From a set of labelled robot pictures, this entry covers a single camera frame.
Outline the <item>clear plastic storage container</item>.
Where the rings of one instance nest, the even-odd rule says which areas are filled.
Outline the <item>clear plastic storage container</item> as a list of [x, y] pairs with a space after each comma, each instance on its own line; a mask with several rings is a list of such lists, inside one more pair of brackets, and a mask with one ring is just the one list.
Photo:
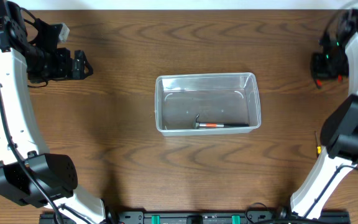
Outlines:
[[[194, 129], [202, 123], [247, 123], [243, 128]], [[168, 136], [245, 134], [262, 124], [253, 73], [162, 75], [155, 82], [155, 123]]]

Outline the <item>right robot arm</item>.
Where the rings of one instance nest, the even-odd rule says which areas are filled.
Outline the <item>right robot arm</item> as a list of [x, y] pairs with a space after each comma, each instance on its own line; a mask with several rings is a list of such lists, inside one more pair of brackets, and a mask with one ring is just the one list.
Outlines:
[[324, 204], [341, 180], [358, 171], [358, 9], [338, 11], [336, 37], [325, 28], [319, 41], [323, 50], [313, 53], [310, 71], [316, 86], [322, 80], [347, 77], [348, 97], [324, 122], [321, 149], [311, 172], [290, 197], [290, 208], [280, 216], [290, 223], [319, 221]]

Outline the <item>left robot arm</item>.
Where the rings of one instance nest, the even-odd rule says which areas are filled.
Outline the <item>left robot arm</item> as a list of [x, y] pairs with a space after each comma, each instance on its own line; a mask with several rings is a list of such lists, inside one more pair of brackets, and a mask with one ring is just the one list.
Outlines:
[[78, 184], [73, 161], [52, 154], [35, 119], [30, 88], [93, 74], [83, 51], [62, 47], [69, 34], [12, 1], [0, 1], [0, 195], [49, 208], [49, 223], [108, 223], [103, 200]]

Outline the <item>small black-handled claw hammer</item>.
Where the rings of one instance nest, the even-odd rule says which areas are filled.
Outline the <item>small black-handled claw hammer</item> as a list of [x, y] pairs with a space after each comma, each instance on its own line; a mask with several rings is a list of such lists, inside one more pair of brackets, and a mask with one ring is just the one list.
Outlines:
[[214, 128], [243, 128], [249, 127], [247, 123], [202, 123], [198, 121], [199, 115], [196, 115], [193, 121], [194, 129], [214, 129]]

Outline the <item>red-handled cutting pliers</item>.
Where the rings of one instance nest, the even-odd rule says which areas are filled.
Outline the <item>red-handled cutting pliers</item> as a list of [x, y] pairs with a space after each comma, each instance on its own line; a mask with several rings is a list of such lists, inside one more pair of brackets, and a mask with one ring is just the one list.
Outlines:
[[337, 80], [338, 82], [343, 81], [342, 75], [325, 75], [325, 74], [317, 74], [313, 75], [313, 81], [317, 87], [317, 89], [321, 89], [323, 81], [327, 80]]

